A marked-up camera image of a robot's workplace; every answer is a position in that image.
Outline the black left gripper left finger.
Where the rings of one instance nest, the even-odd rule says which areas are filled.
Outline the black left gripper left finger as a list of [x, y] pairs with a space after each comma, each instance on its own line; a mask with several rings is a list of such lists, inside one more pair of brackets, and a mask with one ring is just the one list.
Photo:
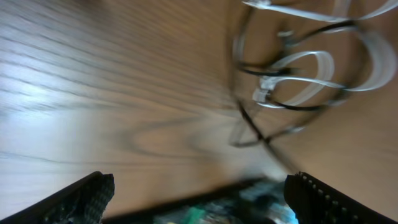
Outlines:
[[100, 224], [113, 196], [114, 175], [96, 171], [1, 220], [1, 224]]

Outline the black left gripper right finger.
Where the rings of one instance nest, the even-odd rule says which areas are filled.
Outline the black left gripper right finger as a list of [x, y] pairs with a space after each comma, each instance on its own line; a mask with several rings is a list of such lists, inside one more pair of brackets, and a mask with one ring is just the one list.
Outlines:
[[301, 224], [397, 224], [305, 172], [287, 176], [284, 199]]

